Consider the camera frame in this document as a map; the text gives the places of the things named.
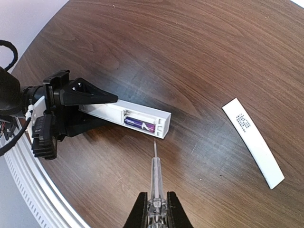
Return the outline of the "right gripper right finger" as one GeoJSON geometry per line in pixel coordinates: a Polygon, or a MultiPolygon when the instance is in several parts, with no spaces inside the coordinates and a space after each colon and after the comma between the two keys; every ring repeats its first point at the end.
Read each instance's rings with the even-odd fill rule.
{"type": "Polygon", "coordinates": [[[193,228],[181,202],[174,191],[167,192],[167,218],[169,228],[193,228]]]}

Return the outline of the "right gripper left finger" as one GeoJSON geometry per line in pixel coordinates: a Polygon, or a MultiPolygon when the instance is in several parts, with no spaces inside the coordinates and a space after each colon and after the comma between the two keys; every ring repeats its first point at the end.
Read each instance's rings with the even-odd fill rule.
{"type": "Polygon", "coordinates": [[[147,227],[148,193],[140,192],[123,228],[147,227]]]}

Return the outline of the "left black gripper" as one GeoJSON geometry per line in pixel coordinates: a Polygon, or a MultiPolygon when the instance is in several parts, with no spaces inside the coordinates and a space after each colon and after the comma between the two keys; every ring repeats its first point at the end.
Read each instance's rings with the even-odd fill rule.
{"type": "Polygon", "coordinates": [[[74,137],[104,126],[105,121],[83,113],[80,105],[115,103],[118,96],[104,91],[83,78],[69,79],[69,70],[60,70],[43,80],[47,108],[56,117],[57,140],[74,137]]]}

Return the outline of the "small metal screwdriver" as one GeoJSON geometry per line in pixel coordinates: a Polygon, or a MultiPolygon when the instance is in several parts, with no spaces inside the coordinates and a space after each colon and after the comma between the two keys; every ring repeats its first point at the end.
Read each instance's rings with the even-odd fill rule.
{"type": "Polygon", "coordinates": [[[147,227],[167,228],[167,200],[164,197],[161,160],[157,154],[156,141],[153,142],[154,156],[151,168],[151,196],[147,207],[147,227]]]}

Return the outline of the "purple AA battery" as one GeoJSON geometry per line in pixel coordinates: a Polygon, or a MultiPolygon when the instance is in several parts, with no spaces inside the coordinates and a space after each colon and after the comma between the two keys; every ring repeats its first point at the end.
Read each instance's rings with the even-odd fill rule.
{"type": "Polygon", "coordinates": [[[155,132],[155,125],[154,124],[147,123],[147,122],[135,119],[135,118],[131,118],[129,116],[125,117],[124,123],[126,125],[130,125],[130,126],[133,126],[135,128],[142,129],[142,130],[145,130],[145,131],[148,131],[148,132],[151,132],[151,133],[155,132]]]}

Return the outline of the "white remote control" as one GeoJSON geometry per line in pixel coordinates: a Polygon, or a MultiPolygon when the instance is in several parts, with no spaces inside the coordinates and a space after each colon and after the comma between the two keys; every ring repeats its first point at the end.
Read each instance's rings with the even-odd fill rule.
{"type": "Polygon", "coordinates": [[[116,103],[87,104],[80,111],[141,133],[164,139],[171,122],[171,113],[118,100],[116,103]]]}

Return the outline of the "white remote back cover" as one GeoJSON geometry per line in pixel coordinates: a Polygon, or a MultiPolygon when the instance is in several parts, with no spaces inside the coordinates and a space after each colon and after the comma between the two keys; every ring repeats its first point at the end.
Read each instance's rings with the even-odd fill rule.
{"type": "Polygon", "coordinates": [[[269,188],[274,189],[285,177],[253,120],[237,98],[222,109],[250,151],[269,188]]]}

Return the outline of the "front aluminium rail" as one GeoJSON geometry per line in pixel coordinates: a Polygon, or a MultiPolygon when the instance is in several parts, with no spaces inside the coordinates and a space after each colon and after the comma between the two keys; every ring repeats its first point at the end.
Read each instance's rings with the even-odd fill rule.
{"type": "Polygon", "coordinates": [[[26,136],[4,155],[14,182],[28,209],[42,228],[90,227],[63,197],[26,136]]]}

